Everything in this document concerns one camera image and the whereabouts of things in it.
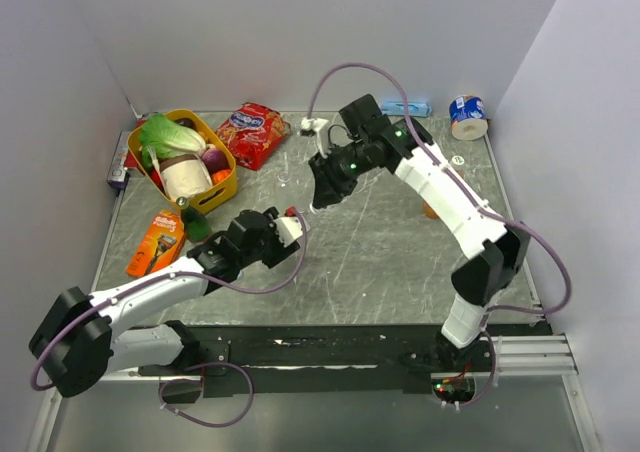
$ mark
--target blue and white package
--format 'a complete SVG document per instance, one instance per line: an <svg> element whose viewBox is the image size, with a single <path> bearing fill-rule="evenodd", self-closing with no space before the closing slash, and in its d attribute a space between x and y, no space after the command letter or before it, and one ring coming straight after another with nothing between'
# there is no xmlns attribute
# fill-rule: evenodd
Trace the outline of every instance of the blue and white package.
<svg viewBox="0 0 640 452"><path fill-rule="evenodd" d="M404 115L402 102L384 102L380 106L380 110L387 115ZM409 115L411 117L429 117L431 115L431 106L426 102L409 102Z"/></svg>
<svg viewBox="0 0 640 452"><path fill-rule="evenodd" d="M458 140L475 140L487 133L487 116L482 99L462 95L449 106L451 133Z"/></svg>

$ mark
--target orange bottle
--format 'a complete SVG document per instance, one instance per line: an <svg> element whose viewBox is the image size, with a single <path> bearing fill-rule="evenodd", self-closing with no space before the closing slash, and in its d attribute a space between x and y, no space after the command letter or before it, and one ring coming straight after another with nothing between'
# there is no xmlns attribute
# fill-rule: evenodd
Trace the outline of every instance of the orange bottle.
<svg viewBox="0 0 640 452"><path fill-rule="evenodd" d="M451 160L449 162L451 163L453 170L455 170L458 173L458 175L464 179L464 157L460 155L454 155L453 157L451 157ZM433 210L431 206L424 201L423 201L423 206L424 206L424 215L434 220L440 218L438 217L438 214L436 214L436 211Z"/></svg>

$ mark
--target yellow basket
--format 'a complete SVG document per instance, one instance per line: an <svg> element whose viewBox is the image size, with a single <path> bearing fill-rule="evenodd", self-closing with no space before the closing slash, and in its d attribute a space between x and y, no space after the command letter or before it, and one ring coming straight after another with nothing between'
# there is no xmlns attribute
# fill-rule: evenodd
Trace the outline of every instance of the yellow basket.
<svg viewBox="0 0 640 452"><path fill-rule="evenodd" d="M227 156L227 161L229 162L229 168L231 169L231 175L220 182L218 185L214 185L209 190L202 192L194 197L189 199L189 203L198 211L203 214L207 214L215 209L217 206L222 204L223 202L229 200L233 197L238 191L238 177L236 174L236 159L231 155L231 152L227 149L227 147L222 143L222 141L218 138L216 134L209 128L209 126L196 114L194 114L191 110L187 109L178 109L172 110L171 112L167 112L164 114L171 120L177 119L191 119L196 124L196 128L198 132L204 132L204 134L208 137L209 143L215 145L218 149L224 152L224 155ZM136 158L136 162L138 163L138 168L142 171L142 173L151 181L158 192L162 194L162 196L167 199L174 208L177 209L175 202L173 202L169 197L167 197L164 192L158 188L158 186L151 180L147 171L144 170L142 166L142 161L140 159L140 141L138 140L138 136L140 135L140 127L137 127L131 135L129 136L129 140L127 145L129 146L129 150Z"/></svg>

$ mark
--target blue label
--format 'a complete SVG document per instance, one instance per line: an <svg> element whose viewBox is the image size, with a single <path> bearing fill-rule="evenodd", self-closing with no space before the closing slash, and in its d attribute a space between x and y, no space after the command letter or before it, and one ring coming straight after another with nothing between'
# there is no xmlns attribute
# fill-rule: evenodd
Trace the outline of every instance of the blue label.
<svg viewBox="0 0 640 452"><path fill-rule="evenodd" d="M241 129L259 129L264 124L262 117L255 117L244 112L234 112L229 120Z"/></svg>
<svg viewBox="0 0 640 452"><path fill-rule="evenodd" d="M486 119L482 99L472 95L458 97L449 106L451 122L462 122L467 119Z"/></svg>

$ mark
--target green bottle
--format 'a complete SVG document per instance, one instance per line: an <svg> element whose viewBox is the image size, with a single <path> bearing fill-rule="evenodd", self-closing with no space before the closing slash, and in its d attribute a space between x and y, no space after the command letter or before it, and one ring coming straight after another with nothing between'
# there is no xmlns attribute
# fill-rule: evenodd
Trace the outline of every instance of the green bottle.
<svg viewBox="0 0 640 452"><path fill-rule="evenodd" d="M211 235L211 227L207 218L189 205L186 197L179 197L176 205L180 208L180 219L190 242L201 242Z"/></svg>

